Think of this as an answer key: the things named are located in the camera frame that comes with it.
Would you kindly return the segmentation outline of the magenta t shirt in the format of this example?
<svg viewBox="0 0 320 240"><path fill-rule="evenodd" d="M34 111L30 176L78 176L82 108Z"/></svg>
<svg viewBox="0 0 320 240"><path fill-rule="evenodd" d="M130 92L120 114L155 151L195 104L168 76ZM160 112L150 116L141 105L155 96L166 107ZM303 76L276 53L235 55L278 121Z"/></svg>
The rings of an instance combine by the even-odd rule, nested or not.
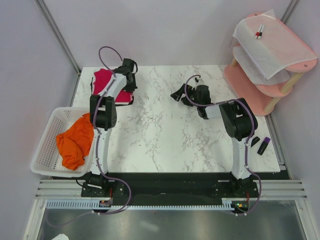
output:
<svg viewBox="0 0 320 240"><path fill-rule="evenodd" d="M113 74L110 70L103 68L93 75L95 78L95 94L93 95L102 96L104 94L105 97L113 97L116 101L118 94L126 85L126 77L118 73Z"/></svg>

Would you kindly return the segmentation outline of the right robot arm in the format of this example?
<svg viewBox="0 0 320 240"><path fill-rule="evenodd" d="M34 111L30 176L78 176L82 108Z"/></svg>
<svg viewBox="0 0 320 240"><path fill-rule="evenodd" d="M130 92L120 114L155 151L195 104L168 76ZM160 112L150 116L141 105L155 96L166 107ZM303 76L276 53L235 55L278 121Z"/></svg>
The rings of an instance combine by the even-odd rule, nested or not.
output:
<svg viewBox="0 0 320 240"><path fill-rule="evenodd" d="M189 107L197 107L198 115L204 119L221 118L224 128L231 138L233 163L231 173L236 179L229 184L229 191L235 197L242 196L247 191L243 181L251 176L249 167L249 148L252 137L258 128L258 121L244 98L231 99L212 103L209 87L200 84L192 87L183 84L179 90L170 95L175 101L181 101Z"/></svg>

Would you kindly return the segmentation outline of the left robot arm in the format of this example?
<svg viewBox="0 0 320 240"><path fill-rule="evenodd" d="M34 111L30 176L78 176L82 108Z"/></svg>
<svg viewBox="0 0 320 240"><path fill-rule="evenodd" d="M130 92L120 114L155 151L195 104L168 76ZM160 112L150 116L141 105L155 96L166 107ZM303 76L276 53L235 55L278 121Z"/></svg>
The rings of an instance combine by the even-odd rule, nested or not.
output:
<svg viewBox="0 0 320 240"><path fill-rule="evenodd" d="M131 105L137 89L137 63L125 58L114 70L101 69L94 73L92 95L89 100L90 121L94 137L89 154L92 174L108 172L108 149L113 127L117 123L116 99L120 105Z"/></svg>

